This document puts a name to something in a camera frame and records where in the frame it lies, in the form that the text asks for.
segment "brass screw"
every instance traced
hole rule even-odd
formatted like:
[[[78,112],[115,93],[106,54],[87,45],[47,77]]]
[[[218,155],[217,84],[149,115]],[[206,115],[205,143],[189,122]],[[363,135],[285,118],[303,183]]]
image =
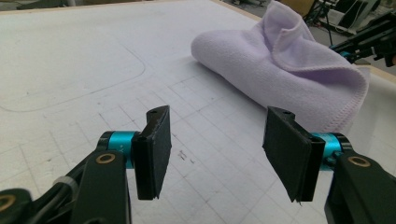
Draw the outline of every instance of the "brass screw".
[[[357,166],[361,166],[361,167],[371,166],[371,163],[362,157],[348,157],[347,159]]]
[[[8,209],[12,204],[15,203],[16,199],[17,198],[13,194],[0,195],[0,202],[4,202],[4,204],[0,204],[0,212]]]
[[[102,155],[98,156],[98,158],[96,158],[96,162],[99,164],[107,164],[107,163],[114,161],[115,159],[116,159],[116,156],[114,154],[107,153],[107,154],[102,154]]]

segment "teal metal coupling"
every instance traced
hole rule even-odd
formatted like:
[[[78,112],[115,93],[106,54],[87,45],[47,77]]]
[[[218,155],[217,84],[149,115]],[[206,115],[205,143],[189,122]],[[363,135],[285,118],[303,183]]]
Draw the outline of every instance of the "teal metal coupling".
[[[320,170],[333,170],[336,159],[343,154],[343,148],[339,139],[333,133],[311,133],[312,135],[323,139],[326,142],[323,151],[322,163]]]
[[[110,139],[108,140],[107,149],[122,152],[124,157],[126,158],[127,169],[134,169],[134,149],[132,145],[132,139],[134,138],[135,133],[136,132],[124,131],[114,132],[113,134],[111,134]]]

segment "drawn curved line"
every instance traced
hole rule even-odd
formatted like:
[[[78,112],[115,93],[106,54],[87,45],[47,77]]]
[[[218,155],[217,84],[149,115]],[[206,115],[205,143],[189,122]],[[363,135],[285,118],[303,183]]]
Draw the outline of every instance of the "drawn curved line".
[[[75,100],[80,99],[80,98],[82,98],[82,97],[85,97],[85,96],[87,96],[87,95],[91,95],[91,94],[97,93],[97,92],[99,92],[99,91],[104,91],[104,90],[113,88],[113,87],[115,87],[115,86],[118,86],[118,85],[120,85],[121,83],[124,83],[124,82],[126,82],[126,81],[131,81],[131,80],[133,80],[133,79],[135,79],[135,78],[141,77],[141,76],[146,72],[146,69],[147,69],[145,62],[143,61],[143,59],[141,59],[141,58],[140,58],[136,53],[134,53],[132,50],[126,48],[126,47],[123,46],[122,44],[120,44],[120,45],[121,45],[123,48],[125,48],[128,52],[130,52],[132,55],[134,55],[134,56],[136,57],[136,59],[137,59],[139,62],[141,62],[141,63],[143,64],[143,71],[142,71],[139,75],[137,75],[137,76],[135,76],[135,77],[127,78],[127,79],[125,79],[125,80],[122,80],[122,81],[120,81],[120,82],[117,82],[117,83],[115,83],[115,84],[113,84],[113,85],[110,85],[110,86],[108,86],[108,87],[104,87],[104,88],[99,89],[99,90],[96,90],[96,91],[90,91],[90,92],[88,92],[88,93],[86,93],[86,94],[82,94],[82,95],[80,95],[80,96],[78,96],[78,97],[70,98],[70,99],[68,99],[68,100],[62,101],[62,102],[57,103],[57,104],[54,104],[54,105],[43,106],[43,107],[39,107],[39,108],[36,108],[36,109],[31,109],[31,110],[13,110],[13,109],[8,109],[8,108],[6,108],[6,107],[4,107],[4,106],[2,106],[2,105],[0,105],[0,108],[1,108],[2,110],[6,111],[6,112],[12,112],[12,113],[29,113],[29,112],[35,112],[35,111],[39,111],[39,110],[42,110],[42,109],[47,109],[47,108],[50,108],[50,107],[54,107],[54,106],[56,106],[56,105],[62,105],[62,104],[65,104],[65,103],[68,103],[68,102],[71,102],[71,101],[75,101]]]

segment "microfiber cloth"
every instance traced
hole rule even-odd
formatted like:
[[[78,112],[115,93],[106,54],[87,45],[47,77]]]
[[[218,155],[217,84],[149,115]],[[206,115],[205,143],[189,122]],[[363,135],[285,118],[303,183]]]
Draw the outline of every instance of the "microfiber cloth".
[[[317,43],[303,19],[276,1],[250,30],[198,35],[191,54],[260,105],[291,111],[309,132],[340,132],[368,91],[368,70]]]

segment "black cable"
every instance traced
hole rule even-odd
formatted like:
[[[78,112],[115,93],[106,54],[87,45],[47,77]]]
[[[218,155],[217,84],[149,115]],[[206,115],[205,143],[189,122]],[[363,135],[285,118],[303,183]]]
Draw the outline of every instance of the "black cable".
[[[332,32],[330,31],[330,28],[329,28],[330,24],[329,24],[329,17],[327,14],[328,13],[326,13],[326,22],[327,22],[326,28],[327,28],[327,31],[329,32],[330,44],[332,46]]]
[[[79,167],[77,167],[77,169],[73,169],[74,172],[69,172],[68,175],[71,178],[75,179],[77,182],[79,182],[82,172],[84,170],[84,167],[85,167],[84,165],[80,165]],[[56,194],[58,194],[58,192],[60,191],[62,186],[63,186],[62,183],[52,186],[52,188],[47,190],[47,192],[45,192],[40,198],[35,200],[35,202],[34,202],[35,209],[37,211],[41,210],[47,203],[50,202],[50,200],[52,198],[54,198],[56,196]]]
[[[320,28],[320,26],[311,26],[311,27],[314,27],[314,28],[317,28],[318,30],[320,30],[320,31],[323,31],[323,32],[328,32],[327,31],[327,29],[325,30],[325,29],[322,29],[322,28]],[[345,36],[345,35],[343,35],[342,33],[338,33],[338,32],[332,32],[332,36],[333,35],[338,35],[338,36]]]
[[[57,208],[60,207],[61,203],[70,196],[71,189],[67,186],[62,186],[55,197],[50,200],[42,209],[40,209],[28,222],[27,224],[41,224],[46,223],[47,219]]]
[[[22,3],[18,2],[18,1],[14,1],[14,2],[0,1],[0,2],[1,2],[1,3],[16,3],[16,4],[20,4],[20,6],[26,5],[26,4],[22,4]]]

